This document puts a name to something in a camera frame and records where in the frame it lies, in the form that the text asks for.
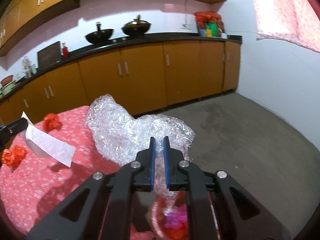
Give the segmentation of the pink floral window curtain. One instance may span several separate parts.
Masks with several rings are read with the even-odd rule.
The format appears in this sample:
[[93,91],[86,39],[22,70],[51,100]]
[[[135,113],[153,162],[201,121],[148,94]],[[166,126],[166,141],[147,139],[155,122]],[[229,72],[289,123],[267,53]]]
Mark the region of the pink floral window curtain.
[[253,0],[257,39],[283,40],[319,52],[319,19],[308,0]]

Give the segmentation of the clear jar with bag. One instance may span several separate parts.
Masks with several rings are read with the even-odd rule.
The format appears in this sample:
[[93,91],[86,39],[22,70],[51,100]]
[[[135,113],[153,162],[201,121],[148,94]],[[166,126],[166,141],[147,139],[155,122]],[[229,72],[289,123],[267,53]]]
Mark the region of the clear jar with bag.
[[33,73],[31,70],[31,61],[27,56],[25,56],[22,60],[22,69],[27,79],[32,76]]

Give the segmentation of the red bag on counter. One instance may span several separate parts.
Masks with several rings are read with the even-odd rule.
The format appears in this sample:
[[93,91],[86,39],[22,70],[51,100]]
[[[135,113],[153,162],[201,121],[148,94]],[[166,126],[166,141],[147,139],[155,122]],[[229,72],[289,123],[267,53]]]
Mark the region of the red bag on counter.
[[221,15],[214,11],[198,11],[194,13],[194,16],[195,20],[200,23],[215,23],[217,21],[222,20]]

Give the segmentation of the white paper sheet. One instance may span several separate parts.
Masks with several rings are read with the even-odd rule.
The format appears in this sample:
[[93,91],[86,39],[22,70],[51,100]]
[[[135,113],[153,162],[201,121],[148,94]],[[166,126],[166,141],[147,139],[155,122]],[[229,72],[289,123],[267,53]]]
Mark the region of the white paper sheet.
[[27,129],[19,135],[38,158],[53,158],[67,167],[71,167],[76,148],[36,128],[27,115],[22,118],[28,122]]

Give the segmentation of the black wok left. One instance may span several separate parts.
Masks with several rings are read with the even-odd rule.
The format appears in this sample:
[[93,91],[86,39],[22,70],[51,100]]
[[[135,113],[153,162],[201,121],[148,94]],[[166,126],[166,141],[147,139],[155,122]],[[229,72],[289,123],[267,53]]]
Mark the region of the black wok left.
[[85,36],[86,40],[91,44],[106,43],[113,35],[114,29],[102,29],[101,23],[97,22],[97,30]]

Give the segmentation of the small red plastic bag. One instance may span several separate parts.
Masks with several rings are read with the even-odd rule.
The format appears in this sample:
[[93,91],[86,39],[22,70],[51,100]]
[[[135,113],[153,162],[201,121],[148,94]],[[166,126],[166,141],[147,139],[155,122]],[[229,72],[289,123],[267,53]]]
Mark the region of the small red plastic bag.
[[59,120],[59,116],[54,113],[47,114],[43,119],[43,130],[48,133],[54,129],[60,130],[62,128],[62,122]]

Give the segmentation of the pink purple plastic bag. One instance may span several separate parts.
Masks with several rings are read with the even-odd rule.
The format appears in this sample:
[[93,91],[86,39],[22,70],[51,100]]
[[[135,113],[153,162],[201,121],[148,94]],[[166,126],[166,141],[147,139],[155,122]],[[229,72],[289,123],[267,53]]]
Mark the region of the pink purple plastic bag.
[[171,212],[168,213],[165,219],[164,227],[166,229],[181,229],[188,224],[186,212]]

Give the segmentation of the white mug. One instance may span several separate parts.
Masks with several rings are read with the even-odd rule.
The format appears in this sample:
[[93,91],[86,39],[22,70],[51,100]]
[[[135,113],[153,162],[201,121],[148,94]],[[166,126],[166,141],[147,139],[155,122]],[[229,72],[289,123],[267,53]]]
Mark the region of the white mug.
[[228,39],[228,34],[227,33],[221,33],[220,38],[227,40]]

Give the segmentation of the red plastic trash basket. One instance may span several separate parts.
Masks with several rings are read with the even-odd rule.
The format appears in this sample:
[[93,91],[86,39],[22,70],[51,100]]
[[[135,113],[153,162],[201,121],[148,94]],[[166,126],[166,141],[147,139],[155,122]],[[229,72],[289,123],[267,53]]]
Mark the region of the red plastic trash basket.
[[180,191],[173,198],[157,195],[150,220],[156,239],[189,239],[186,193]]

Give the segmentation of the black countertop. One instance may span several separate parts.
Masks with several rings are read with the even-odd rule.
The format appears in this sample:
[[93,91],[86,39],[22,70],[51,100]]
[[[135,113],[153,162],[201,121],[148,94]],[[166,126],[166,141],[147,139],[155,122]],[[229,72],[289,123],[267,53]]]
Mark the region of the black countertop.
[[126,48],[130,46],[141,46],[143,44],[152,44],[159,42],[169,42],[169,41],[213,41],[213,42],[233,42],[237,44],[242,44],[243,37],[240,35],[227,35],[228,38],[219,38],[219,37],[201,37],[197,33],[151,33],[145,34],[143,37],[139,38],[129,38],[129,37],[121,37],[116,38],[116,41],[109,41],[106,44],[101,45],[89,45],[82,47],[80,49],[74,50],[70,52],[70,56],[61,61],[57,61],[56,63],[50,65],[48,68],[44,70],[39,70],[36,75],[31,78],[25,79],[23,82],[18,83],[11,92],[1,98],[1,101],[8,100],[14,93],[18,90],[22,89],[30,81],[46,74],[54,70],[55,68],[60,68],[61,66],[79,60],[83,57],[102,53],[109,50]]

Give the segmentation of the green package on counter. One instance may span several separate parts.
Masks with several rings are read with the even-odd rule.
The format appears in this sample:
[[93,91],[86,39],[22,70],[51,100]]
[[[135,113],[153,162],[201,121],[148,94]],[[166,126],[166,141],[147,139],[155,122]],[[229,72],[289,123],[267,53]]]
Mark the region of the green package on counter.
[[216,22],[206,22],[204,24],[207,37],[218,37],[219,30]]

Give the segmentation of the clear bubble wrap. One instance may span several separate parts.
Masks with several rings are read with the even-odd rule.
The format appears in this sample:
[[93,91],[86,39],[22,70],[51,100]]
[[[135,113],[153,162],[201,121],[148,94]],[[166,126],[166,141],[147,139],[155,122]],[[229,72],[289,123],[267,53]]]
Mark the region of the clear bubble wrap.
[[174,198],[177,193],[169,191],[165,183],[164,142],[169,138],[171,148],[183,153],[189,160],[188,149],[195,132],[182,120],[164,115],[144,115],[135,119],[127,110],[116,103],[111,95],[98,97],[86,112],[85,124],[92,132],[98,152],[120,166],[135,160],[139,151],[145,150],[154,138],[155,184],[153,190],[163,198]]

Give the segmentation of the dark cutting board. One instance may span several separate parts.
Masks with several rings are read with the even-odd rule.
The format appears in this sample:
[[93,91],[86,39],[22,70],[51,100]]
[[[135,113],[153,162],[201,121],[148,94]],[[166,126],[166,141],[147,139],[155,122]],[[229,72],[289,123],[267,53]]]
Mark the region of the dark cutting board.
[[57,41],[37,52],[38,69],[45,70],[62,60],[61,43]]

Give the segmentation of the red bottle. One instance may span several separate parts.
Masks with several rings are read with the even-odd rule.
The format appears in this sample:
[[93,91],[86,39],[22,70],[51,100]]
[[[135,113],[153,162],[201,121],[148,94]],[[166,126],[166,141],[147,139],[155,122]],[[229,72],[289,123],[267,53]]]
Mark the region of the red bottle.
[[66,47],[66,43],[65,42],[62,43],[62,57],[64,59],[69,57],[69,51],[68,51],[68,48]]

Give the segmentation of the red floral tablecloth table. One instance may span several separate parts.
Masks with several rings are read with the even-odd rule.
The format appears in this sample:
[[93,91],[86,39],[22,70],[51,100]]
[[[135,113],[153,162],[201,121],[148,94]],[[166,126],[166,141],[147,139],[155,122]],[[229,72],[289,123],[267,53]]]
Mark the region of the red floral tablecloth table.
[[94,172],[111,174],[119,165],[98,153],[85,126],[88,106],[58,114],[61,129],[50,135],[75,147],[70,167],[27,150],[16,169],[1,166],[1,201],[14,227],[23,235]]

